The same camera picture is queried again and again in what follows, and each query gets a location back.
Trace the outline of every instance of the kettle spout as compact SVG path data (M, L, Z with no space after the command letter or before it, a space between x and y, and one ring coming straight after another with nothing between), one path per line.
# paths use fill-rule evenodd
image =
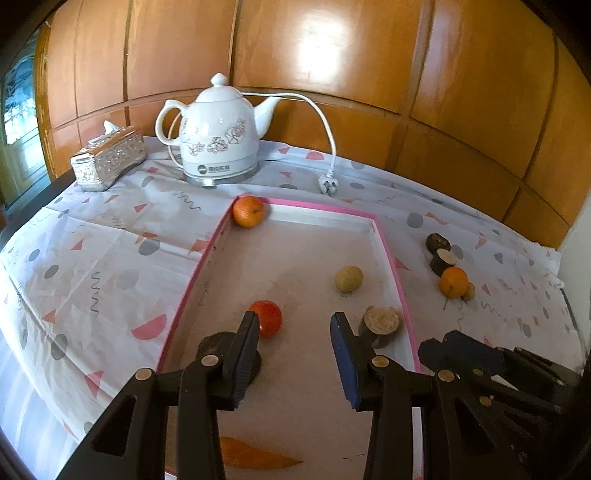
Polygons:
M256 133L259 138L262 138L267 133L267 130L269 130L271 118L279 100L281 100L281 97L269 97L255 107Z

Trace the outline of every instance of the kettle lid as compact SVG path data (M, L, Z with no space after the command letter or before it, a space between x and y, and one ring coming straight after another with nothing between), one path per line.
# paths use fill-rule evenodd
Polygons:
M228 77L223 73L216 73L210 81L213 87L202 91L195 99L196 103L223 102L225 100L242 98L240 91L227 85Z

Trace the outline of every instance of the white cable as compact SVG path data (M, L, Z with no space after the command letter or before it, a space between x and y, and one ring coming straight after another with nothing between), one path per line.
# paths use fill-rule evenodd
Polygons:
M322 112L322 110L320 110L320 108L312 101L310 100L308 97L306 97L305 95L302 95L300 93L291 93L291 92L278 92L278 93L255 93L255 92L241 92L241 94L243 95L252 95L252 96L258 96L258 97L293 97L293 98L299 98L302 99L306 102L308 102L310 104L310 106L316 111L316 113L318 114L318 116L320 117L320 120L322 120L322 124L324 125L324 130L326 131L326 135L329 138L329 144L330 144L330 153L332 156L332 159L330 160L330 165L329 165L329 169L326 172L326 175L322 175L319 178L319 183L320 183L320 190L322 191L322 193L325 193L326 195L333 195L336 192L336 189L338 187L338 182L335 179L335 163L336 163L336 144L335 144L335 138L332 134L332 130L330 129L330 125L328 120L326 119L324 113ZM173 122L170 124L170 128L168 129L168 139L171 138L172 133L173 133L173 128L176 124L176 122L178 121L178 118L181 116L181 113L177 113L177 116L174 117ZM170 145L168 145L168 154L170 155L171 160L174 158L173 156L173 151L172 148L170 147Z

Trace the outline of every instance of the kettle base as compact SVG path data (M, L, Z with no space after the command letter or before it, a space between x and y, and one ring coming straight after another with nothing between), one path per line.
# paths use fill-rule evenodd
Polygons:
M238 175L234 175L232 177L224 177L224 178L210 178L210 177L193 177L192 175L187 175L183 173L183 180L191 185L198 185L200 187L215 187L217 185L222 185L224 183L240 183L250 177L252 177L256 172L260 169L259 162L256 162L252 168L247 171L243 171Z

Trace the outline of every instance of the white wall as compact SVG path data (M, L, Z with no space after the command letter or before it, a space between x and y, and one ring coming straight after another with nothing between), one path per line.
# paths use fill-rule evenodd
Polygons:
M591 193L562 246L558 276L573 309L587 351L591 338Z

